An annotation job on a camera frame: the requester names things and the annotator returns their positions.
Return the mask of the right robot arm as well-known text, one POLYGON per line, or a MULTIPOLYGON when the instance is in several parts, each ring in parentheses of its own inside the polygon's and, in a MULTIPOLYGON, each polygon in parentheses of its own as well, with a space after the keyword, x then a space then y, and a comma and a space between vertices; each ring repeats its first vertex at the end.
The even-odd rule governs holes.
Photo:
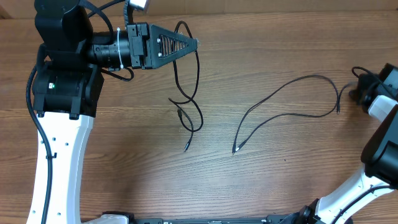
POLYGON ((361 71, 349 96, 380 122, 361 153, 361 167, 331 194, 282 223, 351 223, 367 204, 397 190, 397 67, 387 63, 379 74, 361 71))

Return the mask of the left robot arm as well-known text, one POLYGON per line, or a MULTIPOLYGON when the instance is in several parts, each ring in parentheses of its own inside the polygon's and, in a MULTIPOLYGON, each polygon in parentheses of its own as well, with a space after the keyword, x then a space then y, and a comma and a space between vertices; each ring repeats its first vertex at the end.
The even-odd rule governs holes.
POLYGON ((196 52, 197 41, 133 20, 147 1, 124 3, 124 27, 95 32, 103 10, 86 0, 34 3, 43 42, 26 87, 29 114, 38 130, 38 158, 29 223, 80 223, 85 148, 93 128, 104 75, 156 69, 196 52))

